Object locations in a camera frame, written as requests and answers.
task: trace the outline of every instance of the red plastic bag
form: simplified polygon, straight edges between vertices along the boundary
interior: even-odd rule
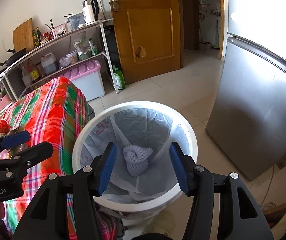
[[[11,129],[11,126],[4,120],[0,120],[0,133],[7,134]]]

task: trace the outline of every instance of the cutting board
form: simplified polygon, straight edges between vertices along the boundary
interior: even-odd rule
[[[32,18],[13,31],[13,45],[16,52],[26,48],[26,53],[34,49]]]

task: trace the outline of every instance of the blue gripper pad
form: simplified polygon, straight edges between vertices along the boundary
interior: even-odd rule
[[[185,195],[189,196],[190,189],[188,187],[187,171],[185,170],[184,165],[182,163],[182,158],[184,158],[184,154],[179,144],[177,142],[171,143],[170,159],[176,178],[178,179],[181,190],[184,192]]]
[[[31,135],[28,131],[22,131],[16,134],[5,136],[1,142],[1,147],[5,149],[11,149],[22,143],[26,143],[30,140]]]
[[[101,196],[104,191],[107,189],[107,184],[110,180],[112,170],[114,167],[114,163],[116,160],[116,154],[117,154],[117,146],[115,143],[112,144],[107,159],[105,160],[104,166],[101,169],[100,176],[99,176],[99,187],[97,189],[97,192]]]

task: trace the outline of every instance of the refrigerator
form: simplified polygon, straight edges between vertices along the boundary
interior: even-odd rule
[[[227,0],[223,73],[206,131],[250,180],[286,154],[286,0]]]

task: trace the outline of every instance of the chopsticks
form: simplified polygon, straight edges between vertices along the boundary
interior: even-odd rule
[[[48,26],[51,30],[53,30],[53,29],[54,29],[54,26],[53,26],[53,21],[52,21],[52,19],[50,20],[50,22],[51,22],[51,27],[48,26],[47,24],[45,24],[45,25]]]
[[[48,26],[47,24],[45,24],[46,26]],[[53,28],[52,27],[50,27],[50,26],[48,26],[51,30],[53,30]]]

